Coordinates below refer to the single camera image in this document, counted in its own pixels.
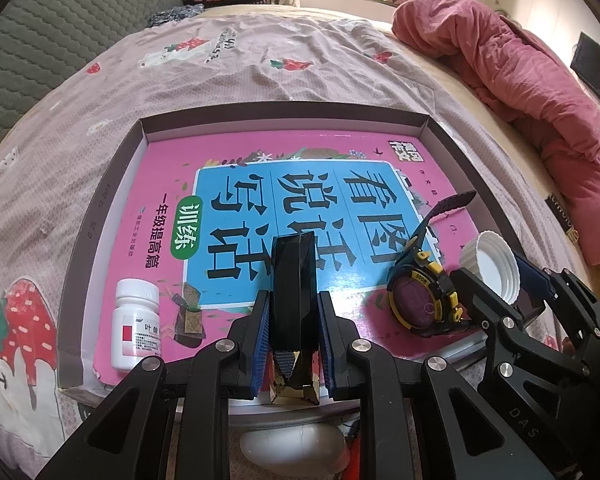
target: green label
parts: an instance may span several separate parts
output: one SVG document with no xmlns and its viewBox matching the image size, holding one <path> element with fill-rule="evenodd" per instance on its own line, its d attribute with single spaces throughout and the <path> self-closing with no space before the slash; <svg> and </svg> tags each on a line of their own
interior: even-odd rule
<svg viewBox="0 0 600 480">
<path fill-rule="evenodd" d="M 200 246 L 200 221 L 202 220 L 202 199 L 199 196 L 186 196 L 176 208 L 171 233 L 171 254 L 179 260 L 188 260 Z"/>
</svg>

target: medicine bottle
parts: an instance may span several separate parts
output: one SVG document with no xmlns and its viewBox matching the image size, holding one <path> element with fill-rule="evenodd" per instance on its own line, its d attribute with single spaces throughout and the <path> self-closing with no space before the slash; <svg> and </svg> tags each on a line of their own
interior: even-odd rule
<svg viewBox="0 0 600 480">
<path fill-rule="evenodd" d="M 127 278 L 116 286 L 116 308 L 111 327 L 111 365 L 122 372 L 143 358 L 160 355 L 158 287 L 145 280 Z"/>
</svg>

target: bottle cap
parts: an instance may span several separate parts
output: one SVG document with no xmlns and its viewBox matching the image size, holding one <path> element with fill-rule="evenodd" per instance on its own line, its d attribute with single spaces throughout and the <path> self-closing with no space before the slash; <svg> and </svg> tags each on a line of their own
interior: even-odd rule
<svg viewBox="0 0 600 480">
<path fill-rule="evenodd" d="M 116 285 L 116 300 L 121 298 L 137 298 L 138 300 L 151 301 L 157 306 L 160 303 L 160 290 L 151 282 L 136 278 L 127 278 L 120 280 Z"/>
<path fill-rule="evenodd" d="M 460 266 L 474 273 L 504 301 L 513 304 L 520 293 L 520 271 L 509 245 L 493 231 L 484 231 L 460 253 Z"/>
</svg>

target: pink blanket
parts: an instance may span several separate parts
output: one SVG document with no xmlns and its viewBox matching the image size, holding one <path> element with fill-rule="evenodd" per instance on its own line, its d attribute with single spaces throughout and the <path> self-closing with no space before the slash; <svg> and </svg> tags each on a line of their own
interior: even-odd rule
<svg viewBox="0 0 600 480">
<path fill-rule="evenodd" d="M 458 72 L 540 153 L 564 195 L 580 247 L 600 264 L 600 110 L 539 38 L 475 0 L 411 0 L 393 32 Z"/>
</svg>

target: blue gripper pad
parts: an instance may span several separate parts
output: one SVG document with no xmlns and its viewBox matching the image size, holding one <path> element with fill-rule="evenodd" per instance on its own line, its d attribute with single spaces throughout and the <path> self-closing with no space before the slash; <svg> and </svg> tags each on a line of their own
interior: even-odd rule
<svg viewBox="0 0 600 480">
<path fill-rule="evenodd" d="M 327 322 L 324 317 L 324 305 L 322 298 L 318 294 L 318 313 L 320 314 L 320 360 L 322 361 L 322 374 L 324 375 L 324 385 L 331 394 L 331 383 L 333 377 L 333 351 L 331 351 Z"/>
<path fill-rule="evenodd" d="M 554 288 L 551 286 L 549 276 L 542 270 L 529 263 L 526 258 L 514 253 L 518 270 L 520 271 L 520 286 L 533 298 L 552 300 Z"/>
<path fill-rule="evenodd" d="M 262 309 L 260 318 L 260 327 L 256 338 L 256 345 L 253 350 L 253 359 L 251 360 L 251 395 L 256 397 L 262 381 L 264 380 L 264 371 L 267 367 L 267 355 L 269 354 L 269 297 Z"/>
</svg>

